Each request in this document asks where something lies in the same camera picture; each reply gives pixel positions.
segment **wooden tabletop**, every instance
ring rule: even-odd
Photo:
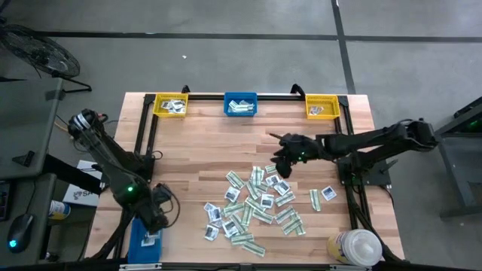
[[[115,140],[127,151],[134,149],[145,93],[126,93]],[[349,109],[355,133],[374,129],[368,98],[352,95]],[[146,128],[142,150],[148,138]],[[315,134],[334,133],[332,120],[307,120],[304,102],[258,103],[255,117],[226,117],[222,101],[194,101],[188,104],[184,119],[159,119],[155,151],[164,157],[156,161],[152,185],[166,183],[181,201],[181,215],[177,223],[163,231],[162,262],[189,263],[335,263],[328,256],[329,236],[350,230],[348,207],[343,187],[339,184],[336,166],[327,161],[311,161],[293,167],[288,181],[296,199],[291,203],[300,214],[307,234],[285,236],[281,227],[265,224],[253,218],[249,232],[255,241],[266,248],[259,257],[241,247],[233,247],[222,231],[214,242],[204,239],[208,217],[203,209],[206,202],[220,207],[227,204],[224,193],[230,184],[225,175],[233,170],[247,181],[253,166],[271,164],[272,153],[279,149],[278,140],[269,132],[287,132],[314,137]],[[337,197],[327,202],[322,199],[322,211],[315,212],[310,203],[310,189],[331,185]],[[379,187],[367,187],[368,204],[374,228],[383,241],[403,258],[397,222],[387,193]],[[239,198],[248,192],[243,188]],[[269,210],[275,214],[286,208]],[[169,213],[172,220],[174,212]],[[110,191],[99,200],[86,257],[95,254],[107,241],[118,224],[121,208]],[[129,246],[130,229],[126,232],[124,252]]]

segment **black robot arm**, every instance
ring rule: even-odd
[[[285,134],[272,136],[279,139],[282,149],[271,159],[283,178],[291,174],[291,166],[309,160],[330,160],[352,155],[354,173],[365,171],[375,163],[405,151],[430,151],[437,146],[432,125],[421,120],[401,120],[396,124],[356,135],[304,135]],[[376,147],[372,151],[358,151]]]
[[[84,109],[69,121],[69,133],[80,142],[108,178],[115,201],[138,217],[145,228],[154,233],[168,226],[160,204],[171,199],[172,192],[159,184],[153,190],[150,180],[140,174],[145,170],[142,157],[126,152],[105,133],[105,115]]]

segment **blue basket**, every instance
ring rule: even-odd
[[[237,103],[245,100],[246,102],[252,103],[254,106],[253,111],[250,112],[228,112],[229,103],[235,101]],[[258,112],[258,94],[256,93],[225,93],[224,94],[224,113],[229,117],[253,117],[256,112]]]

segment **scattered cards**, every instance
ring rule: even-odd
[[[216,208],[216,206],[214,206],[213,204],[207,202],[205,205],[204,205],[204,211],[206,212],[209,212],[211,210],[213,210],[214,208]]]
[[[221,220],[221,208],[216,207],[208,211],[209,223]]]
[[[224,195],[224,198],[230,200],[231,202],[235,202],[239,196],[239,193],[240,191],[236,188],[229,187],[226,191],[226,194]]]
[[[271,209],[274,204],[274,196],[270,194],[263,194],[261,196],[261,206],[263,208]]]
[[[218,237],[219,229],[216,227],[213,227],[211,225],[206,226],[206,234],[204,235],[204,238],[208,239],[209,241],[214,241],[216,237]]]
[[[284,194],[286,194],[286,192],[289,191],[289,184],[283,180],[283,181],[280,181],[278,184],[276,184],[274,187],[274,190],[278,191],[278,193],[283,196]]]
[[[266,183],[271,187],[273,185],[278,184],[281,181],[279,179],[278,175],[273,175],[273,176],[267,177],[265,180],[266,180]]]
[[[333,188],[331,188],[331,186],[323,189],[322,195],[326,199],[326,201],[330,201],[331,199],[333,199],[337,196],[337,194],[334,192],[334,190],[333,190]]]
[[[227,238],[230,238],[231,236],[238,233],[238,228],[236,228],[235,223],[232,221],[224,222],[223,229],[224,229],[224,232],[226,233]]]

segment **white bucket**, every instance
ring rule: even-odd
[[[328,239],[328,253],[336,260],[369,267],[382,257],[382,244],[368,230],[350,230]]]

